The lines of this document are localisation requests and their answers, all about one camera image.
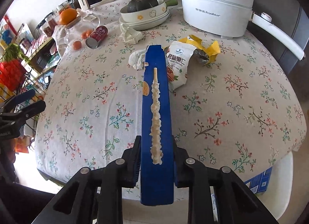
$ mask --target white electric pot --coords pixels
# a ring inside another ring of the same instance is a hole
[[[182,0],[184,20],[201,30],[226,37],[245,34],[248,22],[260,26],[281,41],[301,60],[304,51],[286,33],[271,23],[271,17],[252,12],[254,0]]]

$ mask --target green pumpkin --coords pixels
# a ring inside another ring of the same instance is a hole
[[[128,4],[128,13],[142,11],[158,5],[157,0],[131,0]]]

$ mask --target green handle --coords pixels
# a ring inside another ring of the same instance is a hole
[[[167,7],[171,7],[171,6],[177,6],[178,5],[178,0],[168,0],[166,2],[166,6]]]

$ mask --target floral tablecloth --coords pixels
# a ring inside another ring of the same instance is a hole
[[[281,67],[252,34],[228,40],[191,27],[178,0],[166,22],[144,31],[138,44],[125,44],[117,20],[128,1],[92,10],[109,29],[99,48],[64,53],[38,122],[39,170],[68,181],[83,166],[105,167],[120,158],[142,125],[143,71],[128,65],[130,54],[189,34],[205,46],[217,40],[222,53],[207,66],[192,58],[187,83],[170,95],[178,146],[206,166],[229,166],[244,181],[298,150],[306,135],[302,109]],[[138,200],[139,186],[123,196]],[[176,190],[176,199],[184,197]]]

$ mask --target red bag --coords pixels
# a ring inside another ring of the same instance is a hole
[[[14,92],[25,82],[26,72],[17,59],[2,62],[0,63],[0,83],[3,83],[10,91]]]

